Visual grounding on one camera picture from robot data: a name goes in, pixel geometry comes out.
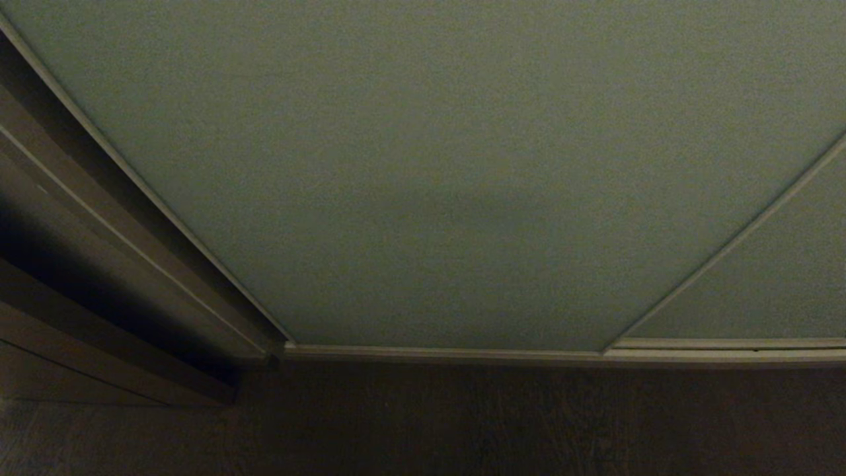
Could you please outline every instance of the dark floor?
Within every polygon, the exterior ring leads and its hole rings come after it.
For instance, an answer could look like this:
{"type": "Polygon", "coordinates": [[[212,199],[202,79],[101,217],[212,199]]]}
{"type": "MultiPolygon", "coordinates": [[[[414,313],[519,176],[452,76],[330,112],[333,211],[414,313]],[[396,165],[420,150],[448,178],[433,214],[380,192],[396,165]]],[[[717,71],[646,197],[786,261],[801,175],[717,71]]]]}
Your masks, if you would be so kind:
{"type": "Polygon", "coordinates": [[[846,369],[283,363],[224,409],[0,402],[0,474],[846,474],[846,369]]]}

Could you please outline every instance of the floor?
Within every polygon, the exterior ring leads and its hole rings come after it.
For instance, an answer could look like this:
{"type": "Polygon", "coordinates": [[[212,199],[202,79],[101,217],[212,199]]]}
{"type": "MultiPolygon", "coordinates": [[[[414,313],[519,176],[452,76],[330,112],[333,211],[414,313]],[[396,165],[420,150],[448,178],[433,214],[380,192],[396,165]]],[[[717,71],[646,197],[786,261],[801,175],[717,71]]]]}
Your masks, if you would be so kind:
{"type": "Polygon", "coordinates": [[[846,474],[846,369],[283,362],[222,409],[0,402],[0,473],[846,474]]]}

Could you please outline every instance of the wooden floor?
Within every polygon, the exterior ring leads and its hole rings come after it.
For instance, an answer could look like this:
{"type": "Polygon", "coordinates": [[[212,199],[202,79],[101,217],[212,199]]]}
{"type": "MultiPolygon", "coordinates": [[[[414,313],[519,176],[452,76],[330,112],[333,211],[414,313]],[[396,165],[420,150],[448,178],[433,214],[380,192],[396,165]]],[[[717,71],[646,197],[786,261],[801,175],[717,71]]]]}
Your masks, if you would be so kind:
{"type": "Polygon", "coordinates": [[[4,401],[0,474],[846,474],[846,369],[283,363],[223,409],[4,401]]]}

